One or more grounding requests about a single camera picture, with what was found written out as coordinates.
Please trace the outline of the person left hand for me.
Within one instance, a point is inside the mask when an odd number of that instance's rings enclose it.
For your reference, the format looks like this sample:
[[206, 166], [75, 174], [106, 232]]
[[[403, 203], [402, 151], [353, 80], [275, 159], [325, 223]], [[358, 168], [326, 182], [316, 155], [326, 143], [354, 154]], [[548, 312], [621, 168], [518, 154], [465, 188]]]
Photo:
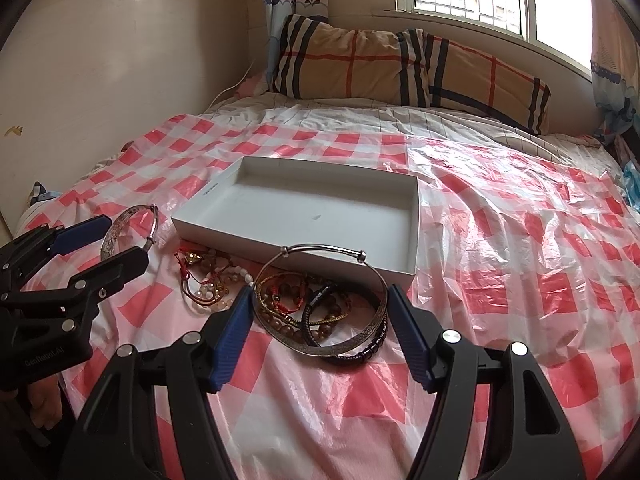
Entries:
[[50, 376], [34, 382], [27, 389], [30, 417], [36, 428], [51, 430], [63, 417], [58, 378]]

